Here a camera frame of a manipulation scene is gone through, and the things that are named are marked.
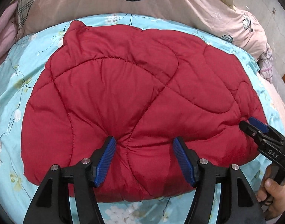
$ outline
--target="human hand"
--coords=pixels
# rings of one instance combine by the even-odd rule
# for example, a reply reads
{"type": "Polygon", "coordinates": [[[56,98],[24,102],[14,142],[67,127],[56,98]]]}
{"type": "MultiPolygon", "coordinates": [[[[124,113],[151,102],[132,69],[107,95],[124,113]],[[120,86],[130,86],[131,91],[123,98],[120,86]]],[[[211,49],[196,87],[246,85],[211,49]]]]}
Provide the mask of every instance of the human hand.
{"type": "Polygon", "coordinates": [[[271,165],[266,168],[266,173],[256,196],[258,202],[266,200],[267,192],[274,198],[272,204],[265,212],[266,220],[280,216],[285,211],[285,185],[281,186],[273,179],[269,179],[270,175],[271,165]]]}

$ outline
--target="bed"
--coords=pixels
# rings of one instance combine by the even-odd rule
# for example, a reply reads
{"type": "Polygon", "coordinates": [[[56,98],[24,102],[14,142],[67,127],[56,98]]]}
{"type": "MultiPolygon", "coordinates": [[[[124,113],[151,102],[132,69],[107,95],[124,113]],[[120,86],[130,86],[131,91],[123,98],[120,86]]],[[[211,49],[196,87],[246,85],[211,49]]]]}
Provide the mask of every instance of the bed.
{"type": "MultiPolygon", "coordinates": [[[[30,183],[24,176],[24,166],[20,156],[21,128],[25,106],[45,63],[62,46],[63,37],[72,20],[53,26],[46,25],[46,28],[41,28],[43,30],[40,32],[40,29],[35,29],[35,33],[28,31],[26,34],[20,31],[22,33],[21,39],[14,46],[10,46],[11,49],[4,58],[1,57],[0,204],[10,219],[17,224],[23,222],[26,210],[37,189],[37,186],[30,183]],[[34,62],[31,66],[28,63],[28,58],[32,58],[34,62]],[[19,205],[19,208],[13,208],[13,203],[19,205]]],[[[197,36],[207,45],[218,48],[227,54],[234,54],[239,59],[260,99],[267,122],[285,135],[285,104],[281,101],[282,98],[285,102],[285,97],[282,96],[285,95],[282,93],[285,88],[280,87],[280,80],[273,78],[274,87],[257,74],[259,67],[256,59],[259,58],[260,53],[257,49],[253,52],[258,54],[257,58],[254,59],[247,52],[233,45],[228,37],[226,40],[222,40],[201,30],[168,21],[165,18],[160,19],[132,13],[114,13],[88,16],[77,20],[93,27],[125,24],[143,30],[156,28],[181,31],[197,36]]],[[[254,191],[258,189],[264,170],[269,164],[270,162],[265,157],[259,155],[255,160],[241,167],[254,191]]],[[[210,223],[216,223],[219,191],[220,186],[217,186],[210,223]]],[[[99,203],[99,207],[105,223],[108,224],[148,223],[151,221],[178,224],[184,222],[193,196],[194,191],[176,197],[162,197],[154,200],[99,203]]],[[[74,223],[77,223],[75,200],[70,198],[70,203],[74,223]]]]}

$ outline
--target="metal rivet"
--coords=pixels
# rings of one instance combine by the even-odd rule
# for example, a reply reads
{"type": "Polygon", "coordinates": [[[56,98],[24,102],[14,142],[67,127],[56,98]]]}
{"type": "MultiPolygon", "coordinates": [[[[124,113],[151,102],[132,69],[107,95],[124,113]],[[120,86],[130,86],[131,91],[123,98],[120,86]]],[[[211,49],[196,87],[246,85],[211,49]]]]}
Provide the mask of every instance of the metal rivet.
{"type": "Polygon", "coordinates": [[[57,164],[52,165],[51,170],[52,171],[58,170],[58,165],[57,164]]]}
{"type": "Polygon", "coordinates": [[[84,158],[84,159],[81,160],[82,164],[88,164],[89,162],[90,162],[89,158],[84,158]]]}
{"type": "Polygon", "coordinates": [[[200,159],[200,163],[201,163],[201,164],[207,164],[207,163],[208,163],[208,160],[205,159],[205,158],[201,158],[201,159],[200,159]]]}
{"type": "Polygon", "coordinates": [[[237,164],[232,164],[232,169],[233,170],[238,170],[239,169],[239,166],[237,164]]]}

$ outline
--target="floral bedsheet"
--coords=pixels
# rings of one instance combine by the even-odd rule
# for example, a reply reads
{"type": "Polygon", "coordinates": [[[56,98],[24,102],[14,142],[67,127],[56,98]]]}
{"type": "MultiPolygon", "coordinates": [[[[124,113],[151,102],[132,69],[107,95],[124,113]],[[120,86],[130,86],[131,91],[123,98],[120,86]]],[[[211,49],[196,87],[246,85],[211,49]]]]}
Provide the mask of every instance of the floral bedsheet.
{"type": "MultiPolygon", "coordinates": [[[[256,61],[244,50],[226,40],[176,22],[133,14],[96,15],[79,19],[88,26],[127,24],[141,29],[170,29],[193,34],[207,44],[235,54],[246,71],[262,103],[268,123],[280,132],[284,128],[274,104],[256,76],[256,61]]],[[[0,203],[9,217],[22,224],[37,186],[24,177],[21,159],[21,128],[26,103],[34,84],[49,57],[61,45],[70,22],[59,24],[19,40],[0,66],[0,203]]],[[[254,190],[257,190],[266,166],[262,155],[241,167],[254,190]]],[[[216,185],[210,223],[216,223],[220,185],[216,185]]],[[[99,203],[106,224],[182,224],[188,214],[194,191],[172,198],[141,202],[99,203]]],[[[78,224],[75,199],[70,198],[74,223],[78,224]]]]}

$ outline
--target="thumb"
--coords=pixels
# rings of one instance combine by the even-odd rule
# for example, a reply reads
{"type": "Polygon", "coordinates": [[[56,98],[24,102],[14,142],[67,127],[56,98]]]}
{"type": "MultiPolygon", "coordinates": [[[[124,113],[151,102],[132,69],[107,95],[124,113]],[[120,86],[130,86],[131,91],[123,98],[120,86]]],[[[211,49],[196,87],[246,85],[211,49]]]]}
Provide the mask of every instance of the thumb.
{"type": "Polygon", "coordinates": [[[273,179],[267,179],[265,182],[266,191],[274,198],[278,199],[281,196],[282,186],[276,183],[273,179]]]}

